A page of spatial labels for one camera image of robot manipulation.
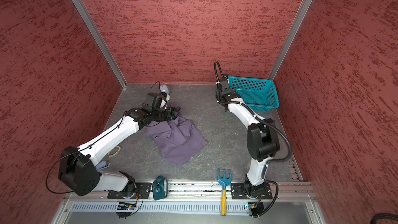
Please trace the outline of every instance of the teal plastic basket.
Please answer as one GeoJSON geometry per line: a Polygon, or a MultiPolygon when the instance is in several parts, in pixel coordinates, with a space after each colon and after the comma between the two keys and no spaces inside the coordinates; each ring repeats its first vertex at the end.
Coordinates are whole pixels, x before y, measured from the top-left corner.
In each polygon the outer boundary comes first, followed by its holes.
{"type": "Polygon", "coordinates": [[[271,80],[229,76],[228,82],[253,111],[268,112],[279,107],[275,84],[271,80]]]}

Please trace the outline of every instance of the purple cloth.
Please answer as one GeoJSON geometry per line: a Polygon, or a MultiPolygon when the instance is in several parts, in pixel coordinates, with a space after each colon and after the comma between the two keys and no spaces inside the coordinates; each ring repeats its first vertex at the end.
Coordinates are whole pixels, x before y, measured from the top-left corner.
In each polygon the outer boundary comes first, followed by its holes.
{"type": "MultiPolygon", "coordinates": [[[[181,113],[180,107],[173,107],[181,113]]],[[[192,121],[180,116],[173,121],[159,122],[154,127],[147,127],[145,136],[153,137],[164,159],[180,165],[191,159],[207,144],[205,137],[192,121]]]]}

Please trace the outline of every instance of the blue fork head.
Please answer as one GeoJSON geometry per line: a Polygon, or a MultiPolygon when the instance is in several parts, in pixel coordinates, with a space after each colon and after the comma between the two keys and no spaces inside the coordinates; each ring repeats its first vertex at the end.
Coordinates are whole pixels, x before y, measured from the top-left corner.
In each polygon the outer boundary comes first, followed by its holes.
{"type": "Polygon", "coordinates": [[[218,183],[222,186],[222,189],[225,190],[225,187],[228,185],[231,185],[232,182],[232,172],[229,169],[229,178],[227,178],[226,171],[224,169],[224,175],[223,177],[220,176],[220,168],[218,168],[218,183]]]}

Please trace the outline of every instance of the red wallpaper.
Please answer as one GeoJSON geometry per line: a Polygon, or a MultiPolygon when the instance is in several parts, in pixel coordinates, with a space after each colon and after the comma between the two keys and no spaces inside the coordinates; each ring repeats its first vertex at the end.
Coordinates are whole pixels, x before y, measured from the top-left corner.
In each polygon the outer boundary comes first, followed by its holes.
{"type": "Polygon", "coordinates": [[[301,0],[83,0],[127,82],[267,78],[301,0]]]}
{"type": "Polygon", "coordinates": [[[398,0],[314,0],[275,82],[327,223],[398,214],[398,0]]]}
{"type": "Polygon", "coordinates": [[[0,19],[0,222],[47,224],[49,167],[102,131],[121,88],[71,0],[0,0],[0,19]]]}

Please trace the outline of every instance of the hand fork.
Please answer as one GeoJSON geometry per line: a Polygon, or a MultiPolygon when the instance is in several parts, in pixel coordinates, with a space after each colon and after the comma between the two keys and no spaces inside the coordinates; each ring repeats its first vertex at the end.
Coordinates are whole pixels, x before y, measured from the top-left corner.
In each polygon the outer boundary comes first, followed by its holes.
{"type": "Polygon", "coordinates": [[[221,201],[221,215],[226,216],[226,186],[231,185],[232,172],[229,169],[229,178],[226,177],[226,171],[224,169],[224,176],[220,176],[220,168],[218,168],[218,183],[222,186],[222,201],[221,201]]]}

